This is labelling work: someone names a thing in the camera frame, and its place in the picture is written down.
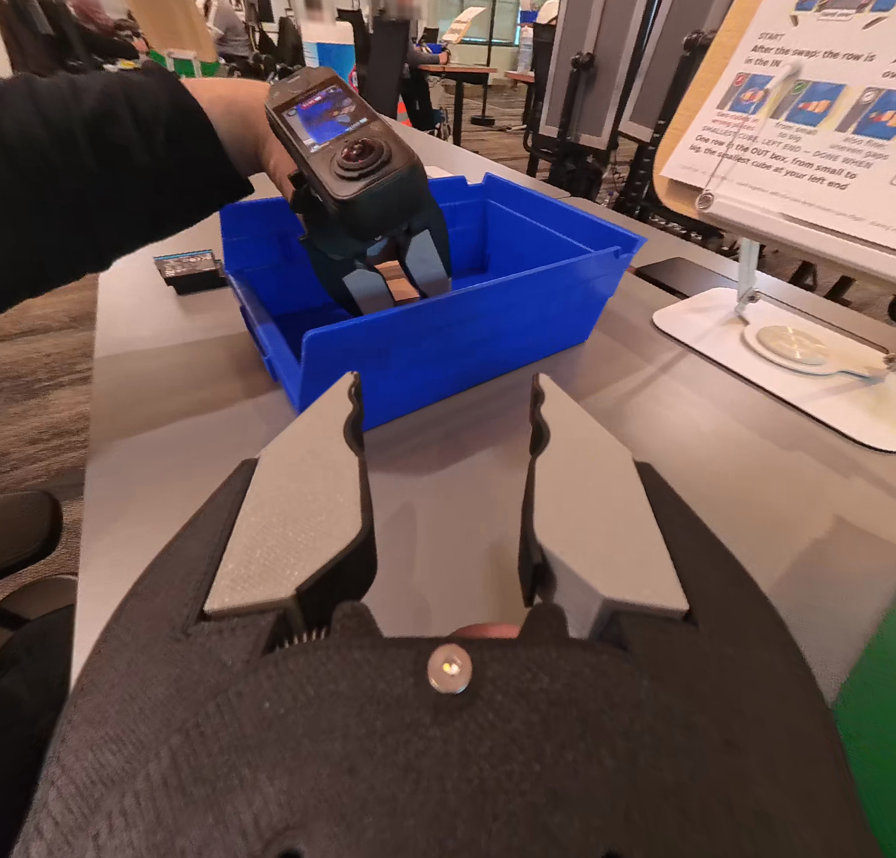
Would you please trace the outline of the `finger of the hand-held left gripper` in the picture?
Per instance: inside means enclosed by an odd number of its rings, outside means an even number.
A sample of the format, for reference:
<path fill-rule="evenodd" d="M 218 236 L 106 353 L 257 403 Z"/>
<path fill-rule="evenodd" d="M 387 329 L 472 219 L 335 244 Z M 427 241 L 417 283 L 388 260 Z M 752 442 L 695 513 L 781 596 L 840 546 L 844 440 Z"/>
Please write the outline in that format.
<path fill-rule="evenodd" d="M 407 225 L 400 240 L 400 267 L 422 299 L 451 292 L 453 266 L 447 226 Z"/>
<path fill-rule="evenodd" d="M 383 274 L 376 268 L 355 268 L 342 277 L 343 306 L 354 316 L 378 314 L 396 306 Z"/>

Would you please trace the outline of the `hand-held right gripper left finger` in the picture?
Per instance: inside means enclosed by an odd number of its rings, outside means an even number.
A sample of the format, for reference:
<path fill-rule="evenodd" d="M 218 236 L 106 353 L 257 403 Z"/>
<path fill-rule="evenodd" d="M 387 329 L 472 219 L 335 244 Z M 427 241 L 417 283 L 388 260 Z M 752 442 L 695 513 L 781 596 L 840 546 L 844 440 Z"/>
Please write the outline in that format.
<path fill-rule="evenodd" d="M 257 455 L 203 605 L 210 620 L 274 612 L 330 628 L 377 573 L 360 375 L 342 375 Z"/>

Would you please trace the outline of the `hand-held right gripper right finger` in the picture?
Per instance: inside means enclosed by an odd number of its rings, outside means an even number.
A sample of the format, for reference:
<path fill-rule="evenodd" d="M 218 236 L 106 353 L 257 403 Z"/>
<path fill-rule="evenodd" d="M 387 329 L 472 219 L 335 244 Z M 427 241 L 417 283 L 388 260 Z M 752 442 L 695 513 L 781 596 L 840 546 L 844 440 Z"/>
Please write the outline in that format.
<path fill-rule="evenodd" d="M 618 613 L 683 620 L 690 607 L 633 455 L 536 373 L 521 505 L 524 606 L 563 611 L 595 639 Z"/>

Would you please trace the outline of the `medium wooden cube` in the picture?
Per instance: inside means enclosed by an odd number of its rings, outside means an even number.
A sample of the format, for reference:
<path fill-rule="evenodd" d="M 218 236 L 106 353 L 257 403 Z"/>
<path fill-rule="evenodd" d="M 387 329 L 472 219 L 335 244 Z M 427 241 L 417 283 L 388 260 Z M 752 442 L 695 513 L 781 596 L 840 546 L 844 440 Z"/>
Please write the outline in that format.
<path fill-rule="evenodd" d="M 413 304 L 420 300 L 419 291 L 411 285 L 397 260 L 387 260 L 375 265 L 385 279 L 396 305 Z"/>

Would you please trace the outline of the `blue plastic bin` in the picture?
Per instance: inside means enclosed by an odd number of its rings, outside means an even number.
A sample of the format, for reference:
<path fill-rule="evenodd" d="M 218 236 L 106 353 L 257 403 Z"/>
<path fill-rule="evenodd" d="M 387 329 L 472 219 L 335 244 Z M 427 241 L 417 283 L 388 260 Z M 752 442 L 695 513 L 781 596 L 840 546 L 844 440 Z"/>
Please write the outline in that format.
<path fill-rule="evenodd" d="M 352 317 L 317 281 L 283 199 L 219 213 L 223 266 L 263 364 L 300 414 L 348 371 L 371 429 L 588 339 L 645 237 L 518 182 L 430 180 L 454 290 Z"/>

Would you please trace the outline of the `green plastic bin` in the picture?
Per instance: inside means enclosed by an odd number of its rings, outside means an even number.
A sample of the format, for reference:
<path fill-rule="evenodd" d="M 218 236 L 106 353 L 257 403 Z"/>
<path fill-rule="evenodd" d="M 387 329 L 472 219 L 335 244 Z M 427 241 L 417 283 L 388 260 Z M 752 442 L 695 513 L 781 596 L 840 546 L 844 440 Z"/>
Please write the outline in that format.
<path fill-rule="evenodd" d="M 882 617 L 833 707 L 869 826 L 895 855 L 895 606 Z"/>

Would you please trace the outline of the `grey desk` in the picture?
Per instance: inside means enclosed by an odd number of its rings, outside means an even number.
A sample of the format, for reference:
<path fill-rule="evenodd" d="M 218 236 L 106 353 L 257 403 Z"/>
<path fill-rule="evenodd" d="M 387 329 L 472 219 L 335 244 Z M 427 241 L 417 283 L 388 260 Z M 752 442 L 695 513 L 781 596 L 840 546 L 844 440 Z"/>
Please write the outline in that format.
<path fill-rule="evenodd" d="M 221 252 L 218 217 L 98 279 L 76 678 L 148 563 L 294 418 L 226 289 L 180 297 L 153 257 Z M 673 297 L 627 272 L 588 340 L 364 435 L 384 633 L 518 622 L 532 376 L 547 374 L 711 528 L 834 700 L 894 601 L 894 456 L 659 332 Z"/>

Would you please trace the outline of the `person's left hand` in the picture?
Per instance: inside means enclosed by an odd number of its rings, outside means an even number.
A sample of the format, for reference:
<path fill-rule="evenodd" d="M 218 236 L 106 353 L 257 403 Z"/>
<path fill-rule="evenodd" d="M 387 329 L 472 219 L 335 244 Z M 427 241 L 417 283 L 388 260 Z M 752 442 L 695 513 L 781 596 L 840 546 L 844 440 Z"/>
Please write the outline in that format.
<path fill-rule="evenodd" d="M 241 162 L 249 175 L 266 174 L 280 194 L 291 202 L 295 193 L 293 175 L 297 164 L 288 154 L 266 113 L 268 87 L 259 81 L 236 80 L 235 104 L 239 112 L 238 147 L 245 160 Z"/>

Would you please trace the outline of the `wooden document stand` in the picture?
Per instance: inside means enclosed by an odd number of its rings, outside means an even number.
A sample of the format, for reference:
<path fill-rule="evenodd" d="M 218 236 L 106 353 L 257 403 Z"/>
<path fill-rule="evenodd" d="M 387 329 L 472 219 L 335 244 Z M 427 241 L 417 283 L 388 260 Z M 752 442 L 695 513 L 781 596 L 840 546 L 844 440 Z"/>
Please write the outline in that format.
<path fill-rule="evenodd" d="M 763 297 L 756 284 L 762 245 L 829 261 L 883 284 L 894 284 L 894 249 L 788 215 L 718 202 L 711 192 L 666 181 L 658 168 L 663 166 L 662 150 L 678 141 L 669 133 L 676 131 L 681 103 L 658 146 L 655 188 L 671 209 L 739 237 L 738 274 L 735 289 L 712 289 L 667 307 L 655 313 L 654 325 L 846 438 L 894 453 L 894 350 L 868 347 L 787 312 Z"/>

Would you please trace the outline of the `black phone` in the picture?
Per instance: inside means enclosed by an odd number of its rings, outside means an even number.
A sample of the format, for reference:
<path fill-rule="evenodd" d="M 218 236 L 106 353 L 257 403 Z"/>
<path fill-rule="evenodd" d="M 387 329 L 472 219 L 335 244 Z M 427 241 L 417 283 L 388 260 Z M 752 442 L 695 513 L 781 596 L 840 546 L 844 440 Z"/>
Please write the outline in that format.
<path fill-rule="evenodd" d="M 645 264 L 636 268 L 634 275 L 678 300 L 686 300 L 716 288 L 735 289 L 732 280 L 682 257 Z"/>

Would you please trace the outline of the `grey framed panel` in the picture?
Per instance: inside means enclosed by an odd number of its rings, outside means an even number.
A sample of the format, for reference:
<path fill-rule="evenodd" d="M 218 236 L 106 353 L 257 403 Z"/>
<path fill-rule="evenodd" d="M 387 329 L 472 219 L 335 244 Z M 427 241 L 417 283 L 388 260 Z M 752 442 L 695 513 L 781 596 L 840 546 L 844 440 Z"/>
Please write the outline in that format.
<path fill-rule="evenodd" d="M 561 0 L 539 130 L 609 147 L 650 0 Z"/>
<path fill-rule="evenodd" d="M 658 0 L 633 88 L 622 114 L 622 136 L 638 142 L 650 139 L 666 94 L 694 31 L 720 28 L 733 0 Z"/>

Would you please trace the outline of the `printed instruction sheet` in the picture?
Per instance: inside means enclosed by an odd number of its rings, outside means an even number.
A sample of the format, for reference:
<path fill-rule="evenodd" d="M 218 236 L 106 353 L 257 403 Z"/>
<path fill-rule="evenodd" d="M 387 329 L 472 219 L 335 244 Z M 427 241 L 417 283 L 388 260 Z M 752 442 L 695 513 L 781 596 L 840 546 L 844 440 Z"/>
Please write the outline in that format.
<path fill-rule="evenodd" d="M 895 0 L 734 0 L 669 183 L 894 249 Z"/>

